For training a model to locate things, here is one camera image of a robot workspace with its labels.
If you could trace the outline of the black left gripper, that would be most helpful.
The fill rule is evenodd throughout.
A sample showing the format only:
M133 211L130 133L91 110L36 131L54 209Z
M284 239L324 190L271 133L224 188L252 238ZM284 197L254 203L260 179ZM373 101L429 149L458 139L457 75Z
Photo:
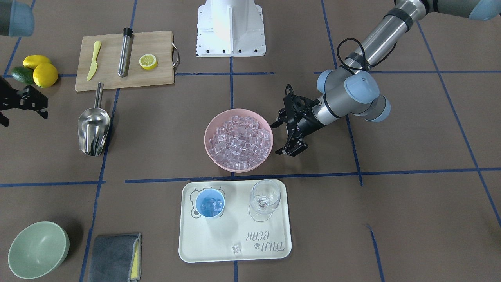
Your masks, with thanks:
M303 96L295 95L293 87L286 85L283 98L284 107L279 110L277 120L271 123L272 128L286 124L288 136L283 146L278 148L277 155L295 157L308 149L304 138L321 129L323 124L315 117L313 108L320 105L320 100L311 100Z

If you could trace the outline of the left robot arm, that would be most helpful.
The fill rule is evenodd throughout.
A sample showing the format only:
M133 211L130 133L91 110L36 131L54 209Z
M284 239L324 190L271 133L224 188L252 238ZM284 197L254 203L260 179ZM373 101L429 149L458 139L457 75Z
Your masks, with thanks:
M358 41L356 50L342 59L340 66L325 70L317 80L321 96L309 99L296 95L288 84L283 108L270 126L285 124L288 137L277 155L296 156L308 148L304 138L317 130L353 114L371 123L385 120L391 104L380 92L370 71L382 63L394 50L397 41L412 26L432 12L488 21L500 14L499 0L396 0L394 7L383 16L374 30Z

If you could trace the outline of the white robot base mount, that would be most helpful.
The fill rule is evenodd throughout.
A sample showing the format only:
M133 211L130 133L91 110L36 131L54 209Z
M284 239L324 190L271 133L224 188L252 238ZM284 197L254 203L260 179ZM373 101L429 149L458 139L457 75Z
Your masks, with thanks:
M263 10L254 0L207 0L197 15L197 57L265 56Z

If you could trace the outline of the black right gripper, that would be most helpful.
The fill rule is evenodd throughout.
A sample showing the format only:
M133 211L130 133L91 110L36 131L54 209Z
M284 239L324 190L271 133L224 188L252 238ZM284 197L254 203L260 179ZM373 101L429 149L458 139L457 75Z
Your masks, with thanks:
M22 90L14 89L5 78L0 77L0 110L31 110L43 119L48 118L48 98L28 85Z

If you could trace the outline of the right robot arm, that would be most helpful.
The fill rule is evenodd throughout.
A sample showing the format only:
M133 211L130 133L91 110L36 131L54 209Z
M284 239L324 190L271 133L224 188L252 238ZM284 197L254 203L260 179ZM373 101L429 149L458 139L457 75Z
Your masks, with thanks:
M0 31L2 36L28 37L34 31L32 9L18 0L0 1ZM43 119L48 118L48 98L32 86L14 89L5 78L0 78L0 110L31 110Z

